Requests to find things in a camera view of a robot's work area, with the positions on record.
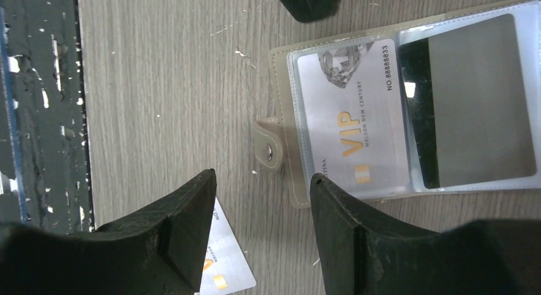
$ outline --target gray wood surface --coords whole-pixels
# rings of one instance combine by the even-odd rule
[[[241,294],[324,294],[309,210],[293,209],[283,172],[262,170],[253,156],[251,123],[276,113],[268,51],[495,1],[343,0],[335,17],[300,24],[278,0],[80,0],[97,223],[212,167],[258,282]],[[442,231],[472,218],[541,218],[541,193],[433,195],[375,206]]]

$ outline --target white card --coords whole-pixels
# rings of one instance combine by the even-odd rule
[[[407,191],[410,177],[393,40],[301,56],[297,66],[315,172],[358,198]]]
[[[199,294],[226,295],[255,285],[244,253],[216,198]]]

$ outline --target card holder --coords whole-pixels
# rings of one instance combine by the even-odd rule
[[[541,187],[540,13],[510,0],[272,50],[256,159],[286,165],[296,208],[316,172],[369,200]]]

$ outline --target stitched edge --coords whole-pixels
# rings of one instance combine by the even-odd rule
[[[257,133],[263,135],[264,137],[267,137],[268,139],[270,139],[274,143],[274,146],[276,147],[276,150],[278,150],[278,143],[276,143],[276,140],[273,137],[266,134],[265,132],[263,132],[261,129],[259,129],[257,127],[255,128],[255,131]],[[268,164],[263,163],[263,160],[257,155],[257,153],[256,153],[255,157],[256,157],[256,159],[258,159],[260,164],[266,166],[267,168],[274,169],[278,165],[278,161],[279,161],[278,159],[274,162],[274,165],[268,165]]]
[[[499,9],[502,9],[502,8],[508,8],[508,7],[511,7],[511,6],[516,6],[518,4],[528,3],[528,2],[531,2],[531,1],[536,1],[536,0],[525,0],[525,1],[520,1],[520,2],[516,2],[516,3],[505,4],[505,5],[501,5],[501,6],[493,6],[492,8],[486,8],[486,9],[479,10],[479,11],[472,11],[472,12],[467,12],[467,13],[460,14],[460,15],[444,17],[443,19],[433,19],[433,20],[429,20],[427,22],[419,22],[418,24],[412,24],[412,25],[409,25],[409,26],[406,25],[406,26],[399,27],[399,28],[394,28],[394,29],[389,29],[389,30],[380,30],[380,31],[377,31],[377,32],[369,33],[369,34],[361,34],[361,35],[358,35],[358,36],[352,36],[352,37],[348,38],[348,40],[373,36],[373,35],[380,34],[380,33],[383,33],[383,32],[394,32],[394,31],[398,31],[398,30],[404,30],[404,29],[409,29],[409,28],[413,28],[413,27],[419,27],[419,26],[423,26],[423,25],[434,24],[436,22],[443,22],[445,20],[455,19],[455,18],[458,18],[458,17],[465,17],[467,15],[474,15],[474,14],[478,14],[478,13],[484,13],[484,12],[499,10]],[[275,78],[275,81],[276,81],[276,89],[278,91],[278,102],[280,104],[280,117],[281,117],[281,120],[282,120],[282,127],[284,129],[284,140],[285,140],[285,144],[286,144],[286,150],[287,150],[287,153],[288,153],[287,160],[288,160],[288,165],[289,165],[289,169],[290,169],[292,177],[293,177],[293,169],[291,167],[291,158],[289,156],[289,145],[288,145],[288,139],[287,139],[287,130],[286,130],[286,125],[285,125],[284,112],[283,112],[283,108],[282,108],[282,98],[281,98],[280,85],[279,85],[279,82],[278,82],[278,73],[276,72],[276,56],[279,55],[279,54],[289,53],[289,52],[292,52],[292,51],[295,51],[295,50],[301,50],[301,49],[306,49],[306,48],[311,48],[311,47],[316,47],[316,46],[322,46],[322,45],[326,45],[326,44],[329,44],[329,43],[334,43],[334,40],[329,40],[329,41],[326,41],[326,42],[323,42],[323,43],[314,43],[314,44],[306,45],[306,46],[303,46],[303,47],[295,47],[295,48],[288,49],[288,50],[282,50],[282,51],[276,52],[276,53],[274,53],[272,55],[272,67],[274,69],[274,78]],[[297,199],[297,193],[295,192],[295,181],[293,181],[293,179],[292,179],[292,189],[293,189],[293,197],[295,198],[295,202],[297,204],[301,205],[301,206],[307,206],[308,203],[304,203],[304,204],[299,203],[299,201]]]

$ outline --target diamond image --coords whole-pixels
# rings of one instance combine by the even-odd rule
[[[368,53],[372,43],[332,49],[318,54],[320,64],[327,80],[341,89],[345,88]]]

